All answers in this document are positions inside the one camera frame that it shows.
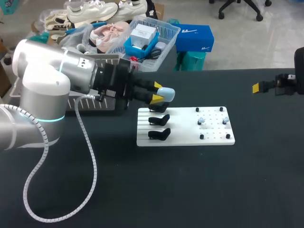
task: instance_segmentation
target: scissors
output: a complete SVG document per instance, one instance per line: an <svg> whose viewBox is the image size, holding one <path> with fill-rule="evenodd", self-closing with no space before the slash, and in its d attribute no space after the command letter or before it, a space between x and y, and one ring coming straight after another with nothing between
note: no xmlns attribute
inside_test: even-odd
<svg viewBox="0 0 304 228"><path fill-rule="evenodd" d="M140 58L138 61L143 61L145 59L158 59L158 57L161 55L162 50L160 49L155 49L150 54L148 54L145 58Z"/></svg>

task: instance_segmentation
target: plastic bag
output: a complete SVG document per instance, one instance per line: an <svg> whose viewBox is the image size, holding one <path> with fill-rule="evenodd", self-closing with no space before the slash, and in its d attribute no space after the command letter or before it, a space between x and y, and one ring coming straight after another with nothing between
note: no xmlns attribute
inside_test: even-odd
<svg viewBox="0 0 304 228"><path fill-rule="evenodd" d="M59 43L59 45L62 48L70 49L70 48L77 48L78 44L83 44L84 48L90 54L96 54L97 49L89 44L89 38L92 30L93 30L93 25L91 24L81 26L77 28L72 34L66 36Z"/></svg>

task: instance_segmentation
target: pink shoe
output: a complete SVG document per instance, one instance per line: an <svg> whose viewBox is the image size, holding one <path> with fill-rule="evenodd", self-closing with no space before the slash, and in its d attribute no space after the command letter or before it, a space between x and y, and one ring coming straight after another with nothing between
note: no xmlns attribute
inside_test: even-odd
<svg viewBox="0 0 304 228"><path fill-rule="evenodd" d="M113 45L113 43L119 38L122 32L118 32L116 30L111 31L108 35L103 38L96 39L97 53L104 54L109 48Z"/></svg>
<svg viewBox="0 0 304 228"><path fill-rule="evenodd" d="M103 25L95 30L92 30L90 34L89 43L91 46L96 47L96 40L102 39L103 37L110 34L112 31L123 32L129 27L129 24L120 21L115 24Z"/></svg>

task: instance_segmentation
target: black peg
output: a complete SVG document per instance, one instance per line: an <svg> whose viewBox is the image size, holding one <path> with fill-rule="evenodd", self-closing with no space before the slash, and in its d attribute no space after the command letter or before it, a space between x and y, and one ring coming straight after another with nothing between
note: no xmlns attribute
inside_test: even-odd
<svg viewBox="0 0 304 228"><path fill-rule="evenodd" d="M169 106L169 102L162 102L158 104L149 105L150 112L151 110L157 113L164 113Z"/></svg>
<svg viewBox="0 0 304 228"><path fill-rule="evenodd" d="M170 135L170 133L171 133L170 128L165 129L163 132L149 131L148 137L149 139L157 139L157 140L165 141Z"/></svg>
<svg viewBox="0 0 304 228"><path fill-rule="evenodd" d="M166 125L169 119L170 119L170 115L166 114L163 116L163 118L150 117L148 121L150 125L152 124L152 125L164 126Z"/></svg>

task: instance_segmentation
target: yellow tag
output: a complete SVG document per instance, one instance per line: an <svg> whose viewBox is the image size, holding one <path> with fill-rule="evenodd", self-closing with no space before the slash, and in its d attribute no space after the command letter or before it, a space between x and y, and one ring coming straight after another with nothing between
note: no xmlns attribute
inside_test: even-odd
<svg viewBox="0 0 304 228"><path fill-rule="evenodd" d="M153 94L152 100L150 101L150 104L152 105L152 104L155 104L155 103L159 103L159 102L162 102L163 100L164 100L164 98L162 96Z"/></svg>
<svg viewBox="0 0 304 228"><path fill-rule="evenodd" d="M156 88L162 88L162 86L160 84L158 84L157 82L154 82L154 87L156 87Z"/></svg>
<svg viewBox="0 0 304 228"><path fill-rule="evenodd" d="M255 94L259 91L259 88L258 88L258 83L256 83L255 85L252 86L252 93Z"/></svg>

